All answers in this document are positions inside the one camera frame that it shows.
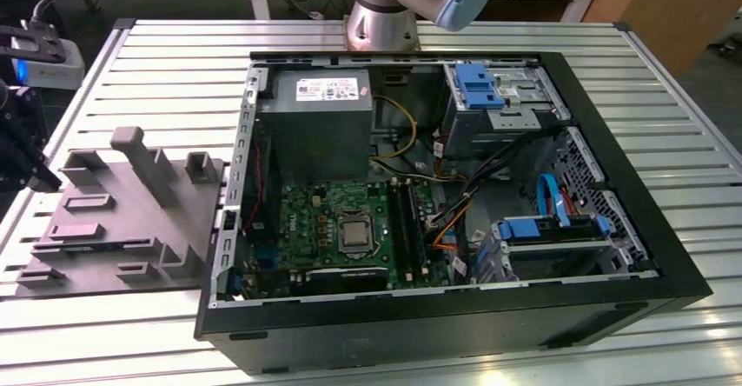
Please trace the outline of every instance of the yellow wire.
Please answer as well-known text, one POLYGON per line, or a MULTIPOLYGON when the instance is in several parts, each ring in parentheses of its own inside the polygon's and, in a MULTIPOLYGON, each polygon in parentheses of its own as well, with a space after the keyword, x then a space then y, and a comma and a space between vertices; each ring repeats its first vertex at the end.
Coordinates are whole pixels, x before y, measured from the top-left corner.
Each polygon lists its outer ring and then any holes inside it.
POLYGON ((410 137, 410 142, 407 143, 407 145, 404 147, 402 147, 399 150, 396 150, 394 153, 391 154, 382 154, 379 156, 371 156, 371 158, 374 160, 382 160, 383 158, 392 158, 399 156, 404 151, 407 151, 412 145, 415 145, 415 140, 418 139, 418 124, 415 123, 415 118, 412 118, 411 113, 404 109, 404 107, 402 105, 399 105, 399 103, 396 101, 394 101, 392 99, 390 99, 386 96, 382 95, 375 95, 374 98, 376 99, 383 99, 386 100, 386 102, 391 103, 394 105, 394 107, 402 111, 402 113, 404 114, 404 116, 407 117, 407 119, 410 120, 410 124, 412 127, 412 135, 410 137))

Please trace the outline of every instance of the motherboard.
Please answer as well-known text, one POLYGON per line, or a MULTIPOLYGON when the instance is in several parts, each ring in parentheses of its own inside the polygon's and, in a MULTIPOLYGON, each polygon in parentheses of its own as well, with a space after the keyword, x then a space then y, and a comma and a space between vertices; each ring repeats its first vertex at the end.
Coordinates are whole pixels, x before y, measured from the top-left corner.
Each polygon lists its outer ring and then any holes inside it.
POLYGON ((410 232, 400 228, 400 214, 422 231, 434 211, 427 182, 284 185, 278 242, 254 248, 260 270, 246 275, 244 284, 260 292, 250 296, 302 295, 302 285, 312 286, 311 294, 447 286, 446 262, 426 256, 422 236, 416 242, 399 238, 410 232), (394 200, 406 190, 414 204, 400 207, 394 200))

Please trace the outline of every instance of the floor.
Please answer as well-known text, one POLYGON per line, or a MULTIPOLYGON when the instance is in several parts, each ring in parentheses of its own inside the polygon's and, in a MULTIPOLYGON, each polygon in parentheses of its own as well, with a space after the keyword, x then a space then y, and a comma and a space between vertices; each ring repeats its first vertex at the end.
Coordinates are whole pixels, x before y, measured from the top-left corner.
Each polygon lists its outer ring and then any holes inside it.
MULTIPOLYGON (((252 19, 248 0, 100 0, 100 8, 90 11, 83 0, 59 0, 57 10, 65 22, 68 38, 80 46, 86 64, 91 65, 116 19, 252 19)), ((326 0, 300 3, 307 10, 326 14, 327 19, 340 19, 326 0)), ((287 0, 271 0, 271 14, 276 18, 304 19, 287 0)), ((687 93, 719 127, 725 136, 742 151, 742 63, 721 58, 714 49, 706 50, 691 70, 681 78, 687 93)), ((73 92, 45 91, 49 126, 57 123, 73 92)), ((0 217, 4 204, 12 198, 0 196, 0 217)))

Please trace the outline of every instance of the metal table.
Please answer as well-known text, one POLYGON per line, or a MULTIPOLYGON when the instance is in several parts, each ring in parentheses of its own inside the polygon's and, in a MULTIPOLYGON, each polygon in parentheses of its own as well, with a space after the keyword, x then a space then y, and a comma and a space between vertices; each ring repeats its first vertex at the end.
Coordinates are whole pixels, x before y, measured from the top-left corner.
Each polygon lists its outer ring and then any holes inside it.
MULTIPOLYGON (((419 26, 426 50, 561 51, 651 189, 714 295, 581 349, 250 378, 192 339, 199 293, 0 302, 0 384, 682 384, 742 376, 742 162, 631 32, 610 24, 478 23, 453 35, 419 26)), ((342 50, 338 22, 138 21, 116 29, 48 145, 107 149, 116 126, 146 129, 171 159, 230 158, 248 55, 342 50)), ((0 296, 47 228, 59 194, 19 195, 0 227, 0 296)))

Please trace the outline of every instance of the power supply label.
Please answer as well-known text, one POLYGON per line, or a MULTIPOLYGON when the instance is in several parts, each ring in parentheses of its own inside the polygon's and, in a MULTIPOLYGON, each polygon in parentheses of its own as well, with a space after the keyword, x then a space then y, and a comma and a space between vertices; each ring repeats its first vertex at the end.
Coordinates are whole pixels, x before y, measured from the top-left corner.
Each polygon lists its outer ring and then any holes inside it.
POLYGON ((356 101, 358 79, 315 78, 299 79, 296 82, 296 101, 356 101))

